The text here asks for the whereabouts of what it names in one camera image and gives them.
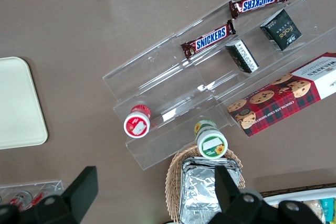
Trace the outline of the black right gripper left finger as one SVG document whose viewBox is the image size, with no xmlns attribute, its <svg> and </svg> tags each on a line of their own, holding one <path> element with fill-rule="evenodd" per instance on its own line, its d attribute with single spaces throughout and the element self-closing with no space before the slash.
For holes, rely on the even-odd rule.
<svg viewBox="0 0 336 224">
<path fill-rule="evenodd" d="M 34 207 L 37 223 L 81 223 L 98 194 L 96 166 L 87 166 L 61 195 L 44 198 Z"/>
</svg>

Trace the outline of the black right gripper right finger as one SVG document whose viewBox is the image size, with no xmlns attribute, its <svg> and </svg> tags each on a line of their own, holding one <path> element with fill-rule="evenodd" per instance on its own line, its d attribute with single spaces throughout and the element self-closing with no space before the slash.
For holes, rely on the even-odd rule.
<svg viewBox="0 0 336 224">
<path fill-rule="evenodd" d="M 241 191 L 227 169 L 215 167 L 215 194 L 221 208 L 210 223 L 270 223 L 263 216 L 265 206 L 254 191 Z"/>
</svg>

